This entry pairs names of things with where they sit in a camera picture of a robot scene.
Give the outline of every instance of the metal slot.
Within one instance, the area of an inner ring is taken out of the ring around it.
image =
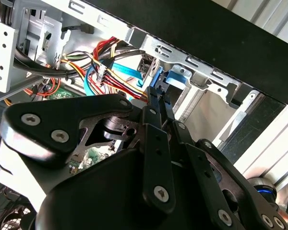
[[[221,80],[221,81],[223,81],[224,80],[224,78],[222,78],[219,74],[219,72],[217,72],[217,71],[213,71],[212,73],[211,73],[213,76],[215,76],[216,78],[218,78],[219,80]]]
[[[187,57],[186,62],[198,68],[198,64],[192,57]]]
[[[83,10],[85,9],[83,5],[76,3],[74,1],[70,1],[68,7],[79,14],[83,14]]]

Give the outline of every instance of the yellow wire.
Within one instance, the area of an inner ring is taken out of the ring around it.
[[[8,99],[4,99],[4,102],[5,102],[5,104],[6,104],[7,106],[11,106],[11,105],[12,105],[12,103],[10,103],[10,101],[9,101]]]
[[[67,60],[65,60],[65,59],[62,59],[61,62],[64,62],[64,63],[70,65],[71,67],[73,67],[73,69],[79,74],[79,76],[80,76],[82,79],[84,79],[84,75],[78,70],[78,68],[77,68],[72,62],[67,61]]]
[[[94,61],[96,64],[101,65],[101,63],[100,63],[99,61],[97,61],[95,58],[93,58],[93,61]],[[112,70],[107,69],[107,71],[108,71],[111,75],[113,75],[115,78],[120,79],[120,80],[121,80],[122,82],[124,82],[126,85],[128,85],[128,86],[131,87],[131,88],[133,88],[133,90],[137,91],[137,92],[140,93],[140,94],[146,95],[144,92],[138,90],[137,88],[135,88],[135,87],[133,87],[132,85],[130,85],[128,82],[124,81],[124,79],[120,78],[120,77],[119,77],[117,74],[115,74]]]

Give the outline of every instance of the black metal bracket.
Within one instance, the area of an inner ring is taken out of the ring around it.
[[[271,226],[267,219],[273,229],[282,229],[274,222],[275,218],[282,219],[278,213],[211,142],[192,140],[187,127],[174,119],[166,95],[160,96],[149,88],[147,99],[147,106],[142,110],[117,94],[15,104],[5,111],[0,138],[8,148],[40,166],[56,168],[85,148],[113,139],[123,139],[127,143],[121,152],[59,184],[58,189],[51,192],[59,200],[70,188],[80,187],[85,192],[96,193],[104,201],[103,205],[111,208],[119,203],[121,196],[131,194],[132,202],[137,204],[134,198],[141,197],[141,203],[144,201],[148,208],[149,212],[139,211],[140,217],[153,213],[148,219],[154,221],[149,224],[158,223],[160,229],[168,229],[172,221],[181,218],[184,218],[184,226],[193,226],[193,218],[187,219],[190,214],[204,218],[208,229],[268,230]],[[38,116],[39,123],[31,116],[24,122],[25,114]],[[65,142],[53,138],[52,132],[57,129],[68,134]],[[131,129],[134,129],[132,134],[126,135]],[[95,184],[104,186],[103,192],[96,191]],[[120,196],[112,198],[115,189]],[[196,199],[189,197],[190,194],[196,194]],[[229,194],[237,200],[236,209]],[[52,199],[46,197],[44,209],[54,205]],[[131,197],[124,199],[129,204]],[[126,206],[123,202],[120,205],[116,208],[121,218],[133,223],[135,214],[130,215],[130,212],[137,205]],[[41,216],[52,218],[51,214]],[[164,226],[160,224],[162,221],[166,222]]]

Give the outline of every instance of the metal chassis frame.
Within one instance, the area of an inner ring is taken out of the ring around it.
[[[241,84],[240,81],[231,78],[229,75],[187,55],[183,51],[170,46],[136,27],[131,27],[126,22],[81,0],[42,1],[133,45],[140,50],[144,50],[147,54],[152,55],[163,62],[181,64],[188,69],[195,71],[197,74],[201,75],[202,78],[211,79],[225,87],[230,83],[237,86]]]

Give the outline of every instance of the green circuit board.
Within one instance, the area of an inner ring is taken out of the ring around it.
[[[48,97],[49,100],[64,99],[64,98],[73,98],[78,97],[76,94],[73,94],[69,91],[59,88],[55,94]]]

